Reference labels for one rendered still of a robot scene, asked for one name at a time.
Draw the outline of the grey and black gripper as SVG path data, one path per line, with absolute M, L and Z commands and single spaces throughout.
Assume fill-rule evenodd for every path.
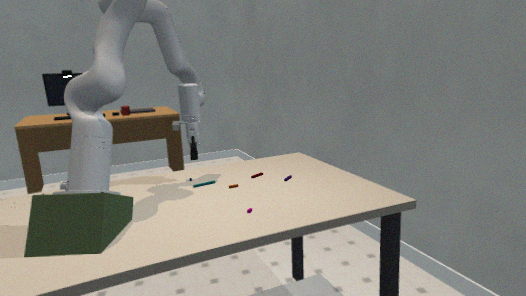
M 199 142 L 199 131 L 198 131 L 198 123 L 199 122 L 200 122 L 200 120 L 197 121 L 197 122 L 185 122 L 184 123 L 184 124 L 186 124 L 187 140 L 188 140 L 188 144 L 189 144 L 190 149 L 191 149 L 190 150 L 191 160 L 198 160 L 198 151 L 197 151 L 196 143 L 198 145 L 200 144 L 200 142 Z M 192 139 L 192 141 L 191 141 L 191 139 Z M 195 142 L 194 142 L 194 139 L 195 139 Z

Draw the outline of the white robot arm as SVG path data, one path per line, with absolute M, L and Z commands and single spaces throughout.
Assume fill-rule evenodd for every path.
M 113 128 L 104 119 L 102 107 L 118 100 L 125 90 L 123 55 L 136 22 L 152 25 L 169 72 L 183 83 L 178 85 L 181 121 L 174 121 L 173 131 L 179 130 L 179 124 L 201 120 L 205 93 L 186 60 L 169 9 L 158 0 L 99 0 L 98 4 L 104 16 L 94 38 L 93 65 L 88 72 L 70 80 L 64 91 L 64 103 L 72 120 L 68 180 L 60 183 L 60 190 L 65 191 L 53 194 L 120 195 L 109 191 Z

